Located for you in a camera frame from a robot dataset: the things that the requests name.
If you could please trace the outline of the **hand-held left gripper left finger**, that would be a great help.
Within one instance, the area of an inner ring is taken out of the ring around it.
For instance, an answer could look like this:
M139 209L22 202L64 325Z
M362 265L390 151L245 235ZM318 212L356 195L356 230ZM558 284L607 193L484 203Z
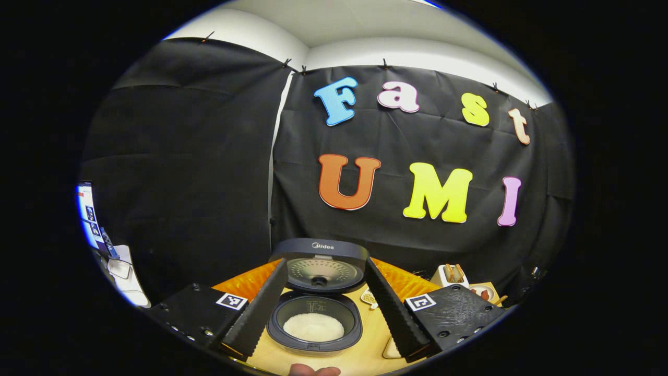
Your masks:
M280 258L215 287L190 284L148 309L160 326L205 350L246 361L287 283Z

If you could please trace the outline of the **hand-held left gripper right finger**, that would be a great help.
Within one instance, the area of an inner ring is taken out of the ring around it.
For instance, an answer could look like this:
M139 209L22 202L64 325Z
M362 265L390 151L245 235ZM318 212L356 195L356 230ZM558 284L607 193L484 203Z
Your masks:
M461 284L439 287L372 257L365 280L407 362L452 353L506 316Z

